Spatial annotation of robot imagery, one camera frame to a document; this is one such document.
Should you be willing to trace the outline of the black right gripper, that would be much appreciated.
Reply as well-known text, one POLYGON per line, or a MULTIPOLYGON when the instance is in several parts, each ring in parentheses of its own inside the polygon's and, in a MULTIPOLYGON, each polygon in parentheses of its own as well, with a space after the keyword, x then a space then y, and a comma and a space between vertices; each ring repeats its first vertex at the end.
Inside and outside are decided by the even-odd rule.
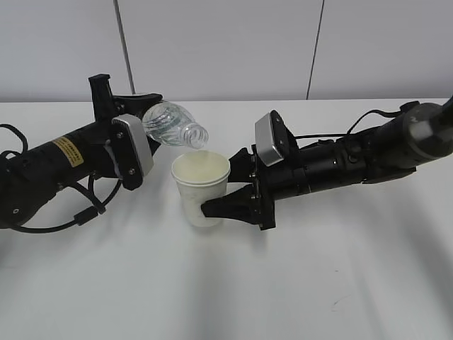
MULTIPOLYGON (((229 183, 250 183, 251 173, 255 174, 253 185, 259 199, 256 221, 261 230, 276 227, 275 201, 308 193, 308 179, 299 156, 297 143, 289 144, 289 154, 280 162, 266 166, 258 156, 256 145, 252 154, 243 147, 229 158, 229 183)), ((253 224, 252 187, 243 187, 233 193, 204 202, 201 211, 205 217, 218 217, 253 224)))

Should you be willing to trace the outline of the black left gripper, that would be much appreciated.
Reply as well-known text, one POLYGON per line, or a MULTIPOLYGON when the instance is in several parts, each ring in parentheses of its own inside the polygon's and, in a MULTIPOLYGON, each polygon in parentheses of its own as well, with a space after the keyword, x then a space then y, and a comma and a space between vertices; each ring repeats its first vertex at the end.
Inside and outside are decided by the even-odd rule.
MULTIPOLYGON (((88 129, 88 154, 93 160, 93 170, 97 176, 122 181, 110 144, 110 126, 115 105, 119 108, 120 115, 143 117, 152 106, 163 101, 163 96, 158 93, 113 96, 109 79, 109 74, 97 74, 88 78, 96 121, 94 126, 88 129)), ((147 139, 153 156, 156 143, 148 136, 147 139)))

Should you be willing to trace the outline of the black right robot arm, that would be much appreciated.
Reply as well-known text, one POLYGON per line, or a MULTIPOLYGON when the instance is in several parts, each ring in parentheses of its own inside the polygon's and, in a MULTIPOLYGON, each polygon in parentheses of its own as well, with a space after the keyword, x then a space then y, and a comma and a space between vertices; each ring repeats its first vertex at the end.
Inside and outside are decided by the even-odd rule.
POLYGON ((452 154, 452 102, 412 101, 396 112, 378 110, 388 122, 359 132, 314 135, 304 147, 272 110, 255 123, 255 144, 230 158, 230 183, 244 187, 205 201, 205 217, 275 227, 275 201, 319 191, 393 181, 418 166, 452 154))

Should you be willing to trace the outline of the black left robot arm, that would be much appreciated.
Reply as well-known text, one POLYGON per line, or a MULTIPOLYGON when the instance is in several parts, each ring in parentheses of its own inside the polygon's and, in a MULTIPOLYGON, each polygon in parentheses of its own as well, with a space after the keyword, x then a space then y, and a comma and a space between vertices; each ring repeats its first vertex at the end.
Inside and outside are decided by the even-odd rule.
POLYGON ((109 75, 89 78, 94 121, 30 149, 24 134, 5 124, 22 142, 21 152, 1 153, 1 228, 47 234, 81 226, 105 212, 120 188, 139 188, 154 165, 159 142, 146 135, 142 118, 163 99, 150 93, 116 96, 109 75), (65 188, 73 188, 90 206, 56 227, 25 223, 65 188))

